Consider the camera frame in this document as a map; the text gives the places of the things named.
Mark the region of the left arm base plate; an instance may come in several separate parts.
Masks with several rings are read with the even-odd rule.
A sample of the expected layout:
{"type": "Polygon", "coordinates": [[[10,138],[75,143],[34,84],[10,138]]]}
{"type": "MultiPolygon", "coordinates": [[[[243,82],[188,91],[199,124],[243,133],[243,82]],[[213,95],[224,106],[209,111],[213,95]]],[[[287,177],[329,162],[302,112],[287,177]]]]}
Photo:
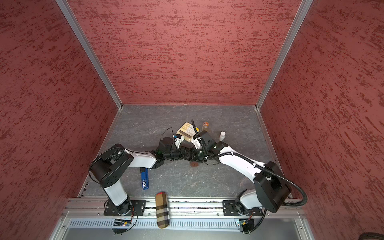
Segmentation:
{"type": "Polygon", "coordinates": [[[136,214],[142,216],[146,207],[147,201],[145,200],[126,200],[120,206],[115,206],[114,203],[108,199],[105,202],[104,216],[131,216],[136,214]]]}

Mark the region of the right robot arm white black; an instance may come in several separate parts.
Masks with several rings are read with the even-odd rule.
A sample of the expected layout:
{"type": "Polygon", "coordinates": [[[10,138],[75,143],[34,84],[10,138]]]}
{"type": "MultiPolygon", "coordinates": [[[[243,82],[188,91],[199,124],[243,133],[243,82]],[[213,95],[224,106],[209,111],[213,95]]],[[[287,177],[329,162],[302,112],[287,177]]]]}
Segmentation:
{"type": "Polygon", "coordinates": [[[274,162],[252,160],[224,142],[215,142],[208,132],[203,131],[192,137],[199,160],[215,160],[229,166],[254,183],[253,190],[243,191],[235,200],[237,211],[241,214],[253,208],[265,208],[276,213],[285,204],[291,187],[280,168],[274,162]]]}

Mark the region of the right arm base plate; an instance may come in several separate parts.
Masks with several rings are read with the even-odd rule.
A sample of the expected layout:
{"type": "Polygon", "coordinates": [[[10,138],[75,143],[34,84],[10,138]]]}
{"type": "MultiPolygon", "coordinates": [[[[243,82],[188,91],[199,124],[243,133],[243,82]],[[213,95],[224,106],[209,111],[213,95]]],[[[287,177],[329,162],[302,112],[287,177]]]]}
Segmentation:
{"type": "Polygon", "coordinates": [[[243,207],[240,202],[236,202],[235,200],[223,200],[223,213],[226,217],[250,217],[256,216],[261,217],[263,215],[263,210],[260,208],[253,208],[251,210],[243,207]]]}

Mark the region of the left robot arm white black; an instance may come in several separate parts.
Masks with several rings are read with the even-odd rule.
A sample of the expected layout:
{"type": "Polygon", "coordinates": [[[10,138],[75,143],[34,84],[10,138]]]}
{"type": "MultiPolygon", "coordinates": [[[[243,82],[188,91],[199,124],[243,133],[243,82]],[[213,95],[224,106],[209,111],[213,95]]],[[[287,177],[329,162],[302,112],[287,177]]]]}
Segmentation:
{"type": "Polygon", "coordinates": [[[89,175],[103,188],[114,207],[126,211],[131,200],[122,185],[121,177],[128,168],[156,169],[165,161],[184,159],[185,153],[170,138],[161,140],[158,148],[149,152],[132,151],[121,144],[115,144],[92,161],[89,175]]]}

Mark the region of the white pill bottle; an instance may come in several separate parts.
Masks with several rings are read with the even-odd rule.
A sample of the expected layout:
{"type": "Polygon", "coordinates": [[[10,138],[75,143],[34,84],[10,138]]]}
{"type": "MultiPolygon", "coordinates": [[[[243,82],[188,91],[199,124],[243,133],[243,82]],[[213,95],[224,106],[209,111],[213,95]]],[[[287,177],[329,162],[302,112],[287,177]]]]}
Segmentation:
{"type": "Polygon", "coordinates": [[[226,137],[226,132],[222,131],[222,132],[220,133],[219,140],[220,140],[221,142],[223,142],[223,141],[225,140],[225,137],[226,137]]]}

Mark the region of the clear amber pill bottle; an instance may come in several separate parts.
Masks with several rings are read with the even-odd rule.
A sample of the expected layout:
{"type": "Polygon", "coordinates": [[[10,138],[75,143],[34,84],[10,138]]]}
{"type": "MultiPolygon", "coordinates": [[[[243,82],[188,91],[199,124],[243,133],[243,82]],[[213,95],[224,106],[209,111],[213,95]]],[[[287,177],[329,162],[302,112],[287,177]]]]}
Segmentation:
{"type": "Polygon", "coordinates": [[[209,122],[204,122],[204,123],[203,123],[202,130],[203,130],[203,131],[206,131],[206,132],[208,132],[208,131],[210,130],[210,124],[209,124],[209,122]]]}

